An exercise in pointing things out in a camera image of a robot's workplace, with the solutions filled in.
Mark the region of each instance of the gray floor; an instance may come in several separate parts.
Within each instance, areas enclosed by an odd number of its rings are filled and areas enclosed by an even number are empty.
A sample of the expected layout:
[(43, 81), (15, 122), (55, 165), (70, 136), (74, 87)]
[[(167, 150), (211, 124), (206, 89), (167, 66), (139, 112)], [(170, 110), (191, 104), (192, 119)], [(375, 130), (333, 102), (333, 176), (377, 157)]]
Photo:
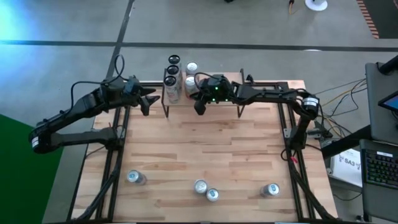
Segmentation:
[[(11, 1), (0, 3), (0, 40), (114, 42), (128, 0)], [(313, 45), (337, 47), (396, 47), (398, 40), (373, 39), (355, 0), (332, 0), (320, 13), (296, 1), (298, 11), (287, 15), (287, 1), (137, 0), (125, 42)], [(79, 80), (101, 81), (114, 47), (0, 45), (0, 113), (29, 125), (70, 105), (70, 85)], [(385, 62), (389, 52), (307, 52), (298, 50), (220, 50), (123, 47), (124, 76), (160, 80), (171, 54), (196, 61), (201, 71), (233, 72), (244, 68), (258, 80), (305, 80), (310, 92), (364, 78), (367, 62)], [(96, 88), (81, 85), (75, 98)], [(327, 101), (342, 89), (321, 95)], [(366, 92), (355, 95), (359, 110), (336, 117), (355, 131), (369, 124)], [(353, 107), (346, 100), (341, 111)], [(333, 105), (325, 108), (330, 111)], [(84, 119), (63, 131), (90, 129)], [(44, 223), (67, 217), (85, 147), (65, 150), (49, 200)], [(337, 187), (333, 193), (350, 198), (356, 192)], [(335, 199), (339, 217), (354, 220), (361, 197)]]

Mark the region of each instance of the green backdrop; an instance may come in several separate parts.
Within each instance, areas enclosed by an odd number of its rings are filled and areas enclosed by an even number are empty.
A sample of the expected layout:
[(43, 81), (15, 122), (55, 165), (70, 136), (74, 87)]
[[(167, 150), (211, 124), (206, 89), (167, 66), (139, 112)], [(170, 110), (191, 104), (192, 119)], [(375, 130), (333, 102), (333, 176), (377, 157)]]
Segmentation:
[(32, 129), (0, 115), (0, 223), (42, 223), (62, 149), (35, 154)]

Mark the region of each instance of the wooden table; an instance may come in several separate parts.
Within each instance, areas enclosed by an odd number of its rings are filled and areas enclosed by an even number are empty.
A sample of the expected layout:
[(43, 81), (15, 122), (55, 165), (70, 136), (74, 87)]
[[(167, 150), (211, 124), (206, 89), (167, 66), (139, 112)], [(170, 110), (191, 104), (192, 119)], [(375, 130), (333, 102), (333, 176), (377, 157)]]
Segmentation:
[[(289, 81), (289, 87), (305, 88), (302, 80)], [(95, 128), (107, 127), (112, 120), (112, 111), (102, 113), (95, 119)], [(319, 146), (315, 140), (307, 142)], [(98, 146), (90, 145), (88, 152)], [(225, 106), (210, 106), (203, 116), (192, 107), (177, 107), (170, 110), (168, 119), (160, 100), (151, 107), (148, 117), (134, 108), (129, 117), (114, 221), (297, 221), (289, 170), (280, 158), (283, 148), (276, 104), (249, 105), (240, 119), (236, 108)], [(321, 152), (308, 147), (303, 156), (311, 190), (337, 217)], [(105, 157), (106, 150), (102, 150), (86, 159), (72, 217), (79, 216), (98, 193)], [(147, 184), (128, 182), (131, 169), (145, 174)], [(205, 179), (218, 189), (220, 199), (209, 202), (197, 195), (193, 191), (197, 179)], [(273, 182), (279, 184), (280, 195), (260, 197), (259, 189)], [(307, 217), (301, 190), (300, 196)]]

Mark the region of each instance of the keyboard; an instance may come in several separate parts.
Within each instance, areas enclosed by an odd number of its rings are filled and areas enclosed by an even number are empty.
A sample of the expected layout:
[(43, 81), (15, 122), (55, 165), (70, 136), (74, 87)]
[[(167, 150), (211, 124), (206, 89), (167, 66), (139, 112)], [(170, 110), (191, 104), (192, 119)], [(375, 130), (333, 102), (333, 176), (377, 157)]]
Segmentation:
[(398, 188), (398, 158), (366, 151), (366, 180), (372, 184)]

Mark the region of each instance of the soda can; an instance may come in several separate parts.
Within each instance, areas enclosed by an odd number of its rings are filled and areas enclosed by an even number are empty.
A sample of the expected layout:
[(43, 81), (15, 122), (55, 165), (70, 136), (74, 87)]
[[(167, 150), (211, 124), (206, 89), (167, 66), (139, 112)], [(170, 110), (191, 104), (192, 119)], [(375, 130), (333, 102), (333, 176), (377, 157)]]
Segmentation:
[(198, 194), (205, 194), (207, 191), (207, 183), (204, 180), (197, 180), (193, 185), (193, 189)]
[(181, 93), (182, 90), (182, 74), (180, 72), (180, 69), (177, 65), (170, 65), (169, 67), (167, 67), (166, 69), (167, 74), (175, 77), (176, 81), (177, 81), (177, 90), (179, 91), (179, 93)]
[(180, 99), (180, 92), (177, 88), (177, 79), (174, 76), (167, 76), (164, 78), (164, 88), (166, 90), (166, 94), (169, 97), (170, 103), (178, 103)]
[(206, 193), (207, 199), (211, 202), (217, 201), (219, 196), (220, 196), (220, 194), (218, 193), (218, 190), (216, 190), (216, 189), (209, 189)]
[(187, 76), (195, 75), (196, 72), (198, 72), (198, 64), (196, 62), (188, 62), (185, 67), (185, 72), (187, 73)]
[(171, 55), (169, 57), (169, 63), (172, 65), (176, 65), (176, 64), (180, 63), (180, 61), (181, 61), (181, 59), (180, 59), (180, 56), (178, 56), (178, 55)]
[(280, 193), (280, 188), (277, 184), (268, 184), (261, 188), (260, 195), (263, 197), (268, 196), (278, 196)]
[(144, 185), (147, 182), (146, 176), (136, 170), (130, 170), (127, 174), (127, 180), (137, 185)]
[(197, 93), (199, 90), (195, 84), (193, 76), (189, 76), (185, 79), (185, 94), (189, 98), (190, 95)]

